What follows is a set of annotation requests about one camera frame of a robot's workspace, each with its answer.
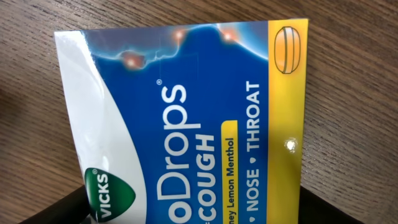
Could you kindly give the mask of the blue yellow VapoDrops box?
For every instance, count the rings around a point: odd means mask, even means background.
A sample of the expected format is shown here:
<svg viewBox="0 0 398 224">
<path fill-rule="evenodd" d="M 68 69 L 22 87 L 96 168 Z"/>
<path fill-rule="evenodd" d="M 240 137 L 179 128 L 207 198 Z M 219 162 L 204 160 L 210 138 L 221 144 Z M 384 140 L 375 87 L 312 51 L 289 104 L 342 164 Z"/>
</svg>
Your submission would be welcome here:
<svg viewBox="0 0 398 224">
<path fill-rule="evenodd" d="M 308 24 L 56 31 L 91 222 L 297 223 Z"/>
</svg>

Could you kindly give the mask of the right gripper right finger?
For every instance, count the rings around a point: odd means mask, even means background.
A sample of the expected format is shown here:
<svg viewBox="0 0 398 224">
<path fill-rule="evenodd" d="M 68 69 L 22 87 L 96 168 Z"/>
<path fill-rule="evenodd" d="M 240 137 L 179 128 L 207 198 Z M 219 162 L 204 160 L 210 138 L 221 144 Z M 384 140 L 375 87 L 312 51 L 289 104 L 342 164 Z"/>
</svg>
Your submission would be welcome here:
<svg viewBox="0 0 398 224">
<path fill-rule="evenodd" d="M 299 224 L 363 224 L 304 187 L 300 188 Z"/>
</svg>

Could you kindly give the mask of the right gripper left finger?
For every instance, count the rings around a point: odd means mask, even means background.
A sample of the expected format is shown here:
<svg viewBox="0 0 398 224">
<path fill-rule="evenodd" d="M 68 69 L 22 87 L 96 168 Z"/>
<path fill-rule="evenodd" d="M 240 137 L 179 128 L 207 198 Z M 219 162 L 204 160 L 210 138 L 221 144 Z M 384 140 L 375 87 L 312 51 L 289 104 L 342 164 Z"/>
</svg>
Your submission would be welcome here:
<svg viewBox="0 0 398 224">
<path fill-rule="evenodd" d="M 41 212 L 21 221 L 20 224 L 81 223 L 89 214 L 88 197 L 85 186 L 82 185 Z"/>
</svg>

